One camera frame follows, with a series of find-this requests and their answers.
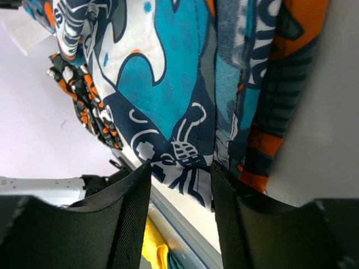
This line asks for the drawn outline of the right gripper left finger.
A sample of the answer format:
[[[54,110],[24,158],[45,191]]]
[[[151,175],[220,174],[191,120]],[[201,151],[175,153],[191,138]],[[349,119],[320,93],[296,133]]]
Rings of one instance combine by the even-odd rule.
[[[1,197],[2,268],[139,268],[151,166],[68,207],[34,196]]]

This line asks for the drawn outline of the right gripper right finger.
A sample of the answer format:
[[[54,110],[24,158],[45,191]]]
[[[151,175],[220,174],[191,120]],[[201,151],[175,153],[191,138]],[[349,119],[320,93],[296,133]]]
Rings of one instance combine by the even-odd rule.
[[[294,207],[211,166],[224,268],[357,268],[358,200],[321,198]]]

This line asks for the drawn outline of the orange black camo shorts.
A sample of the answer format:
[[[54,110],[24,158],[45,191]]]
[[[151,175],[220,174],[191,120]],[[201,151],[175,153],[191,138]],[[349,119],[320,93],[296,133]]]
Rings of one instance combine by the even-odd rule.
[[[52,54],[49,59],[53,65],[47,71],[47,75],[70,96],[81,125],[104,145],[121,150],[123,143],[110,110],[100,98],[87,65],[75,67],[66,62],[59,53]]]

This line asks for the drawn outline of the blue orange patterned shorts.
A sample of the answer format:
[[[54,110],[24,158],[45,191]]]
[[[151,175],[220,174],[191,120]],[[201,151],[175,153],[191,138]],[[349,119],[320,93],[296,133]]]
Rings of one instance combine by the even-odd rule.
[[[23,1],[87,65],[121,141],[209,210],[210,167],[265,191],[327,1]]]

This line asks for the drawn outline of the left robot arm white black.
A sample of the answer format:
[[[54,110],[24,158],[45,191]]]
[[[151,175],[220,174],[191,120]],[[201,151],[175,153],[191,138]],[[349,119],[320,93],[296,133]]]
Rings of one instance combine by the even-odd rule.
[[[109,161],[118,172],[110,176],[85,174],[64,179],[24,179],[1,177],[2,196],[34,196],[51,205],[67,207],[127,177],[128,165]]]

